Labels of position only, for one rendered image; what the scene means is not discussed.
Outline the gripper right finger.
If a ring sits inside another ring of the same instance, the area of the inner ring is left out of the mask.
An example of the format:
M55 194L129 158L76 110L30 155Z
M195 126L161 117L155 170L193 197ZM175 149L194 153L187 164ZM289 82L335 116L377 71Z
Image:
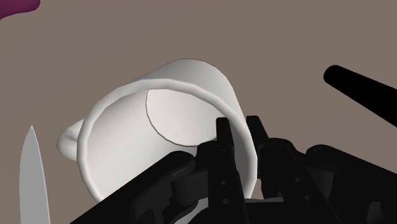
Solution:
M397 174L334 147L299 152L247 116L265 198L263 224L397 224Z

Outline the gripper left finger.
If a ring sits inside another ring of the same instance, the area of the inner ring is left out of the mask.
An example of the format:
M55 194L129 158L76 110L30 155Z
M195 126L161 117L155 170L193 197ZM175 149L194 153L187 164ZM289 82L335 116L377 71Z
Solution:
M176 224L201 199L208 206L188 224L249 224L227 118L217 118L216 134L195 156L169 153L71 224Z

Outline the white mug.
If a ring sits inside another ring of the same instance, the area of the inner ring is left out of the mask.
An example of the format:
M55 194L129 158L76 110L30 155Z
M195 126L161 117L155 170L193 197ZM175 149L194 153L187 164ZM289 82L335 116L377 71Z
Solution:
M257 156L227 77L215 66L179 59L122 85L99 100L57 140L63 156L100 202L172 151L195 153L216 137L215 121L230 122L243 192L256 184Z

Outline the grey knife blade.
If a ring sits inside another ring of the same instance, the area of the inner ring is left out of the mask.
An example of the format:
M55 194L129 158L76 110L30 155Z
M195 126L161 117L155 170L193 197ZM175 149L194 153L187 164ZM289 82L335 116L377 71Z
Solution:
M24 139L19 165L20 224L51 224L45 173L34 127Z

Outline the purple object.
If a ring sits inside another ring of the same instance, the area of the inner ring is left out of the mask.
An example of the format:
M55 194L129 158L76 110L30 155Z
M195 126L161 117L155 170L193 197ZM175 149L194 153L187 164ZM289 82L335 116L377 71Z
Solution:
M0 0L0 20L19 13L34 11L41 0Z

